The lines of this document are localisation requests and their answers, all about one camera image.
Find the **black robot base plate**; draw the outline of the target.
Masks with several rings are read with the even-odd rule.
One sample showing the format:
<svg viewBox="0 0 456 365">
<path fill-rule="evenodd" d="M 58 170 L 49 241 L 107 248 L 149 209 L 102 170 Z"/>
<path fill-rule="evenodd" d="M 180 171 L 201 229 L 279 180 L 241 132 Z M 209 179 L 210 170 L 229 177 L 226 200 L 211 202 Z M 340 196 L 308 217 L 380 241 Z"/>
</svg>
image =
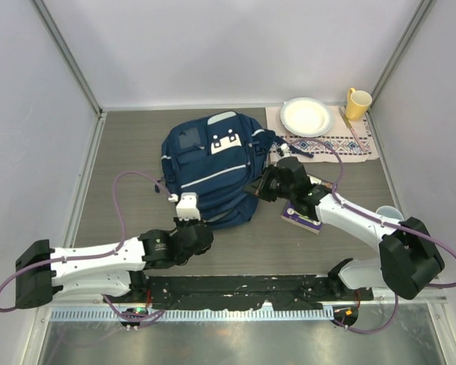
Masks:
<svg viewBox="0 0 456 365">
<path fill-rule="evenodd" d="M 154 309 L 248 311 L 269 302 L 276 311 L 321 309 L 323 302 L 374 299 L 372 290 L 344 289 L 316 275 L 150 276 L 133 274 L 129 291 L 112 303 L 150 303 Z"/>
</svg>

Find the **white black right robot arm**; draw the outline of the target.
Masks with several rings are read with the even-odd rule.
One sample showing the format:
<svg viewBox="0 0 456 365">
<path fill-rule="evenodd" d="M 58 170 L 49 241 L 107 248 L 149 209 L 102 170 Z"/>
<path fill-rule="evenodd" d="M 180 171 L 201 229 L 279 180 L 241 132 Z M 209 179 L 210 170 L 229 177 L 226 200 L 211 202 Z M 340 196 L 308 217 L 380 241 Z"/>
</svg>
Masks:
<svg viewBox="0 0 456 365">
<path fill-rule="evenodd" d="M 387 287 L 412 300 L 445 267 L 422 221 L 399 221 L 347 201 L 333 187 L 312 182 L 295 157 L 265 168 L 244 190 L 266 202 L 285 198 L 296 212 L 337 227 L 378 253 L 376 259 L 345 259 L 328 273 L 328 291 L 336 300 L 364 287 Z"/>
</svg>

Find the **navy blue student backpack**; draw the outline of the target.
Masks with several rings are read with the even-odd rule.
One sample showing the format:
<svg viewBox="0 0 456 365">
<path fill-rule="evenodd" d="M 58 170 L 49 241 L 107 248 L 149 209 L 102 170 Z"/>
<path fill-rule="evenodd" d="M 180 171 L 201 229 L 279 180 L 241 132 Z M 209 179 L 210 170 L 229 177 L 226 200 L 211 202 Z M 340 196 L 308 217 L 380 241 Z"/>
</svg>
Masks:
<svg viewBox="0 0 456 365">
<path fill-rule="evenodd" d="M 248 223 L 258 199 L 245 192 L 267 166 L 276 134 L 245 114 L 226 111 L 174 127 L 161 146 L 171 193 L 195 193 L 201 218 L 214 230 Z"/>
</svg>

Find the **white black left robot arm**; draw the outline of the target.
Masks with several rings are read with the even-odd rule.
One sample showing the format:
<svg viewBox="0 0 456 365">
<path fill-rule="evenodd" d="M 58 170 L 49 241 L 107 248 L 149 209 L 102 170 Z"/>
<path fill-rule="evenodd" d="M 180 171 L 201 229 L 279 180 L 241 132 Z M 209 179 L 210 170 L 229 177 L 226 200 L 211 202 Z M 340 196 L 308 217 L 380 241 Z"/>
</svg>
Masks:
<svg viewBox="0 0 456 365">
<path fill-rule="evenodd" d="M 64 249 L 38 240 L 15 262 L 15 306 L 31 309 L 88 294 L 139 303 L 147 293 L 139 274 L 184 265 L 208 251 L 213 241 L 203 221 L 179 221 L 174 231 L 149 230 L 122 244 Z"/>
</svg>

